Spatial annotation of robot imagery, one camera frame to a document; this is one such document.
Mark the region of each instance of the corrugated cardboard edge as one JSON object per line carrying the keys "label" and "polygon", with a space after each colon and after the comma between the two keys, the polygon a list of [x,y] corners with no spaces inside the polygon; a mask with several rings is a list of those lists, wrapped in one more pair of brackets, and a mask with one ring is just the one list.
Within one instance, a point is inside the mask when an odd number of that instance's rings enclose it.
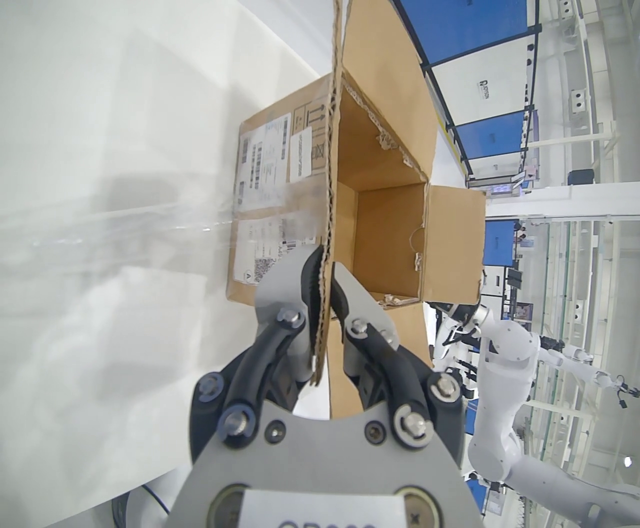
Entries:
{"label": "corrugated cardboard edge", "polygon": [[316,337],[316,367],[311,377],[311,384],[318,385],[322,378],[326,360],[326,346],[329,335],[330,294],[333,267],[333,246],[335,240],[335,195],[338,173],[338,131],[340,128],[340,95],[342,93],[342,0],[333,0],[333,35],[332,35],[332,77],[328,93],[328,119],[325,124],[327,142],[327,237],[324,244],[322,263],[320,266],[320,321]]}

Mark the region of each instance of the label sticker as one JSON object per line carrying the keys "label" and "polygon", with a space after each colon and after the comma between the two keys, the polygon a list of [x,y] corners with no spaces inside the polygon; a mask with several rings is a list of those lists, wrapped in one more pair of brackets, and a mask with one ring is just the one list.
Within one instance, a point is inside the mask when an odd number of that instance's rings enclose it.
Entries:
{"label": "label sticker", "polygon": [[490,98],[489,81],[487,81],[486,79],[480,81],[477,84],[477,88],[478,88],[478,94],[480,94],[480,100],[486,101]]}
{"label": "label sticker", "polygon": [[239,528],[254,526],[397,528],[407,526],[407,521],[402,497],[249,489],[244,492]]}
{"label": "label sticker", "polygon": [[311,176],[312,128],[291,136],[289,182],[295,183]]}
{"label": "label sticker", "polygon": [[271,267],[291,250],[315,244],[308,213],[292,212],[259,220],[238,222],[234,280],[259,284]]}
{"label": "label sticker", "polygon": [[287,183],[287,153],[291,114],[288,113],[240,136],[236,207],[252,211],[282,205]]}

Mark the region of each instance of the shipping label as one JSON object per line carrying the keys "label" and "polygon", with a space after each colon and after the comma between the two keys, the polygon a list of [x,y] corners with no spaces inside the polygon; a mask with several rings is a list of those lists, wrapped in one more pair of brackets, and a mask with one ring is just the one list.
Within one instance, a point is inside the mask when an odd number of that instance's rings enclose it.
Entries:
{"label": "shipping label", "polygon": [[316,237],[304,211],[238,222],[234,280],[259,284],[262,277],[291,250],[315,244]]}
{"label": "shipping label", "polygon": [[291,114],[240,136],[236,178],[236,210],[283,205]]}

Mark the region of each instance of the open cardboard box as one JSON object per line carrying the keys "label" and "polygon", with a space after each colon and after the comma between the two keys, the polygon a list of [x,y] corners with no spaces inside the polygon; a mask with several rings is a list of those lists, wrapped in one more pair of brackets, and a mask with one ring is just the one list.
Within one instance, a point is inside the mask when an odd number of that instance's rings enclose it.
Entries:
{"label": "open cardboard box", "polygon": [[418,57],[393,6],[352,0],[342,62],[241,126],[228,298],[252,304],[263,264],[314,242],[326,247],[319,353],[334,260],[377,296],[475,303],[484,195],[429,184],[437,129]]}

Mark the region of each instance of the blue panel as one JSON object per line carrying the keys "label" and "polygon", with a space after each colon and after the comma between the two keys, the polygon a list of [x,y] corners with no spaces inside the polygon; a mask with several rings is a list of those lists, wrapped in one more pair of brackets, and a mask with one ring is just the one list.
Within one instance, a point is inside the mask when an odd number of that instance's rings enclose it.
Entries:
{"label": "blue panel", "polygon": [[476,502],[476,505],[478,506],[478,510],[480,510],[480,513],[482,513],[482,510],[484,508],[484,498],[486,497],[488,491],[487,487],[483,486],[478,481],[471,479],[467,481],[467,486],[469,486],[469,489],[471,490],[471,495],[474,496],[474,500]]}
{"label": "blue panel", "polygon": [[465,432],[473,435],[476,432],[476,410],[478,408],[478,400],[473,399],[467,405],[467,414],[465,416]]}
{"label": "blue panel", "polygon": [[515,220],[491,220],[484,227],[485,266],[513,265],[513,229]]}
{"label": "blue panel", "polygon": [[524,111],[457,126],[469,159],[520,151]]}
{"label": "blue panel", "polygon": [[438,62],[527,31],[526,0],[395,0]]}

